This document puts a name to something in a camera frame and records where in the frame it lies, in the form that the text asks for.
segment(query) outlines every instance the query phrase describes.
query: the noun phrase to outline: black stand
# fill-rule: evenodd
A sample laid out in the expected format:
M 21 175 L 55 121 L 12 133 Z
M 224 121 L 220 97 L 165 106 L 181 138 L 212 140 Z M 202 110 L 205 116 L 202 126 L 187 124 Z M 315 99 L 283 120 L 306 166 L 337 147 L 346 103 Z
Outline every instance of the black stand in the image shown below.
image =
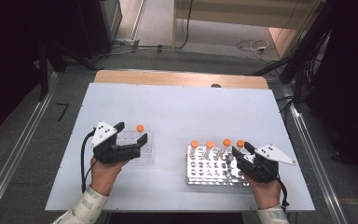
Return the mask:
M 312 56 L 312 51 L 315 49 L 317 43 L 322 39 L 326 32 L 331 30 L 331 27 L 334 25 L 334 5 L 334 2 L 330 3 L 329 1 L 326 3 L 318 18 L 312 24 L 297 50 L 292 55 L 251 74 L 252 76 L 263 76 L 264 74 L 286 64 L 280 75 L 280 81 L 285 84 L 289 83 L 295 74 L 297 74 L 293 99 L 293 103 L 297 110 L 299 110 L 301 89 L 305 76 L 305 63 L 307 60 L 312 59 L 310 56 Z
M 90 70 L 99 71 L 103 68 L 96 67 L 94 64 L 87 62 L 82 57 L 76 55 L 74 52 L 66 48 L 65 46 L 51 41 L 43 40 L 39 44 L 39 74 L 40 74 L 40 96 L 39 102 L 41 102 L 48 94 L 48 60 L 56 72 L 65 72 L 66 63 L 62 58 L 65 54 L 78 63 L 83 64 Z

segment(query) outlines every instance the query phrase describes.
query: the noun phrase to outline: desk panel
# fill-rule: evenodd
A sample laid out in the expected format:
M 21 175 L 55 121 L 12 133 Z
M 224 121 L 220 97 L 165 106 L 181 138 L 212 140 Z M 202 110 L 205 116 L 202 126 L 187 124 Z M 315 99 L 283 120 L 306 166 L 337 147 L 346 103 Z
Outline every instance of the desk panel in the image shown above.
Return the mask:
M 244 139 L 256 147 L 272 143 L 295 158 L 279 108 L 269 90 L 129 84 L 89 85 L 62 158 L 47 210 L 67 210 L 81 195 L 80 148 L 99 120 L 126 130 L 142 123 L 153 131 L 155 162 L 127 164 L 105 206 L 109 211 L 234 212 L 256 209 L 247 187 L 188 186 L 186 147 L 191 140 L 220 144 Z M 90 140 L 86 161 L 92 156 Z M 288 210 L 314 210 L 299 165 L 280 164 Z

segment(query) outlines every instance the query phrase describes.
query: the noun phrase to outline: metal track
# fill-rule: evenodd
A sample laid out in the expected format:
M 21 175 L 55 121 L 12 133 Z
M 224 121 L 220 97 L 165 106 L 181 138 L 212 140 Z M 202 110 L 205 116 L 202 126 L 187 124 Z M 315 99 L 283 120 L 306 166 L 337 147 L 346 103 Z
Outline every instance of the metal track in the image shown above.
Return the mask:
M 293 95 L 289 84 L 282 85 L 282 90 L 285 96 Z M 293 105 L 290 106 L 290 110 L 334 223 L 349 223 L 330 179 L 328 178 L 327 172 L 324 169 L 324 165 L 322 164 L 318 152 L 310 138 L 310 133 L 308 132 L 305 120 L 301 114 L 297 113 Z
M 46 111 L 46 108 L 48 107 L 48 103 L 56 89 L 58 80 L 58 74 L 53 73 L 48 83 L 50 86 L 50 91 L 46 95 L 45 99 L 36 105 L 33 115 L 28 120 L 28 123 L 22 131 L 16 146 L 14 146 L 10 156 L 8 157 L 4 167 L 0 172 L 0 200 L 5 193 L 5 190 L 7 189 L 11 177 L 14 175 L 14 172 L 16 171 L 17 166 L 21 161 L 25 149 L 28 147 L 31 138 L 34 135 L 34 131 L 36 130 L 39 121 L 41 120 L 43 114 Z

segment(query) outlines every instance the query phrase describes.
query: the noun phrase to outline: person's left hand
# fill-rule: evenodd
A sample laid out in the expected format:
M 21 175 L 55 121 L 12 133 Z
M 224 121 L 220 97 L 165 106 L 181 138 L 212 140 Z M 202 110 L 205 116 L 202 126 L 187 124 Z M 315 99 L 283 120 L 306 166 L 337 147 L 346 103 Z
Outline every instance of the person's left hand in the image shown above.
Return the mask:
M 92 157 L 91 165 L 94 162 L 96 162 L 96 159 Z M 102 195 L 109 196 L 117 175 L 121 171 L 121 167 L 127 164 L 127 162 L 129 161 L 121 161 L 116 164 L 103 164 L 97 161 L 91 168 L 91 188 Z

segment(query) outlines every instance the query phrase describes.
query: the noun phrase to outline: white sleeve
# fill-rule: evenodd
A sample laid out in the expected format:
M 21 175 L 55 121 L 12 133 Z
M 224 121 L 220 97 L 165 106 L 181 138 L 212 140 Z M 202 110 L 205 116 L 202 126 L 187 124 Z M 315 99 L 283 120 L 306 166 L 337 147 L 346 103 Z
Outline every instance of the white sleeve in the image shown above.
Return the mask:
M 289 224 L 280 205 L 268 209 L 258 209 L 257 214 L 263 224 Z
M 82 197 L 65 214 L 57 218 L 53 224 L 92 224 L 103 211 L 108 200 L 107 196 L 99 194 L 90 186 L 87 187 Z

